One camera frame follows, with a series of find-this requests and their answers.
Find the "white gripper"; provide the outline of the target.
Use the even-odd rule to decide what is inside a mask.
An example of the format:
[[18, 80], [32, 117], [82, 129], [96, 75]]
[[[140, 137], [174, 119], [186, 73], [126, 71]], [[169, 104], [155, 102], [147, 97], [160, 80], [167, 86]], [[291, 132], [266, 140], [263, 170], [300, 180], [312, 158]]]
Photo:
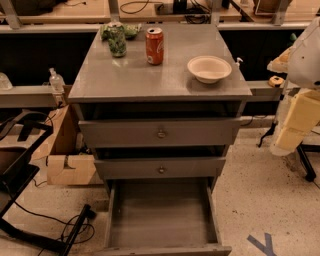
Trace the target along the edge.
[[284, 123], [284, 127], [275, 128], [270, 145], [273, 155], [293, 153], [320, 122], [320, 92], [305, 89], [296, 93], [296, 88], [287, 89], [279, 102], [276, 120], [278, 124]]

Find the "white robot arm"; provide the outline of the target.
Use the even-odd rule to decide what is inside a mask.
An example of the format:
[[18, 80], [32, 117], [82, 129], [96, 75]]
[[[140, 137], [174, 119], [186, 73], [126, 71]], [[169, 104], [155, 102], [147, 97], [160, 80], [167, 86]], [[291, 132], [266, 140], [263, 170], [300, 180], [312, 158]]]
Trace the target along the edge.
[[320, 18], [314, 18], [294, 44], [267, 68], [284, 71], [287, 80], [300, 87], [294, 96], [285, 94], [276, 113], [270, 151], [286, 156], [320, 122]]

